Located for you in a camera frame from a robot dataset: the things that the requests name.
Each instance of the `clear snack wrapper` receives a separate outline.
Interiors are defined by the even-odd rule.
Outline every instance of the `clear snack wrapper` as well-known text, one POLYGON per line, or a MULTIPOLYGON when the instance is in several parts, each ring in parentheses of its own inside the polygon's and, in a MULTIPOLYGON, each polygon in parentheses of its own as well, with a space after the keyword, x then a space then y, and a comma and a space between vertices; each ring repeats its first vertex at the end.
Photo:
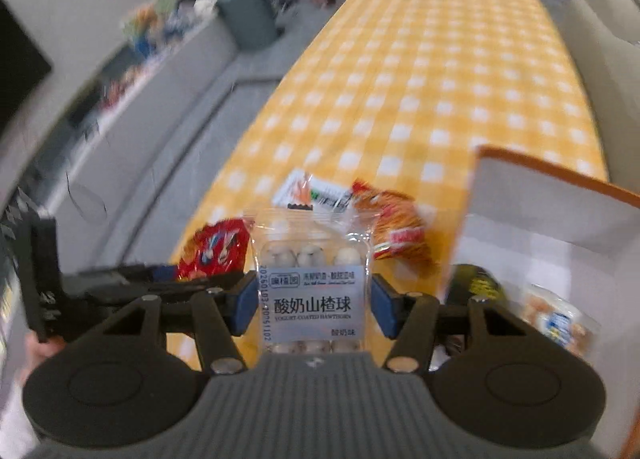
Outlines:
POLYGON ((576 306, 548 289, 529 284, 523 289, 520 318, 572 354, 586 359, 600 325, 576 306))
POLYGON ((322 354, 364 349, 375 218, 352 210, 245 213, 258 273, 264 350, 322 354))

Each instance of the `gray floor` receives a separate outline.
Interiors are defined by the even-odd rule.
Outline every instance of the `gray floor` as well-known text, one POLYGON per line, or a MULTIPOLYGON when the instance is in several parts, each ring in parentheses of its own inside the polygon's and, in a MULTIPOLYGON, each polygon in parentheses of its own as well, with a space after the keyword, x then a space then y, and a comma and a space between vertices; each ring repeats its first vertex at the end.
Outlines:
MULTIPOLYGON (((561 19, 567 0, 541 1, 561 19)), ((166 261, 242 133, 335 9, 299 4, 285 15, 278 42, 231 64, 169 140, 96 264, 166 261)))

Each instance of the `cardboard box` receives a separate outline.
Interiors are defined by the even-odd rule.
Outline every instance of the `cardboard box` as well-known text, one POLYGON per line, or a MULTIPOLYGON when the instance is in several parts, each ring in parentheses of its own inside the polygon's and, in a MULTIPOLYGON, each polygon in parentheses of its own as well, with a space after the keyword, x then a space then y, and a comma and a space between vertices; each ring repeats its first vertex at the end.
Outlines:
POLYGON ((640 393, 640 196, 508 150, 483 147, 452 264, 537 283, 593 317, 589 361, 607 406, 593 443, 623 449, 640 393))

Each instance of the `dark screen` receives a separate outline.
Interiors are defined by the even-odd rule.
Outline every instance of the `dark screen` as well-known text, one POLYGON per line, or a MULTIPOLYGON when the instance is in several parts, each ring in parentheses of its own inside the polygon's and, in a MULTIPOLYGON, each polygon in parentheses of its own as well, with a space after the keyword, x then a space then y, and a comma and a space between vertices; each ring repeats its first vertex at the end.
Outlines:
POLYGON ((50 70, 49 63, 0 0, 0 132, 50 70))

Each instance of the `gray ribbed gripper base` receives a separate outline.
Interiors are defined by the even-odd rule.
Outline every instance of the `gray ribbed gripper base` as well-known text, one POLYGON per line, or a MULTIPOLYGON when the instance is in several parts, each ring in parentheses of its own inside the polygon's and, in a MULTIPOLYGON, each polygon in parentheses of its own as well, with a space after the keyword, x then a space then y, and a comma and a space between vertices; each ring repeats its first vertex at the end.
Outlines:
POLYGON ((478 439, 440 412, 419 378, 384 371, 368 353, 266 354, 248 372, 212 378, 189 415, 149 441, 104 450, 45 441, 29 457, 602 459, 587 439, 543 450, 478 439))

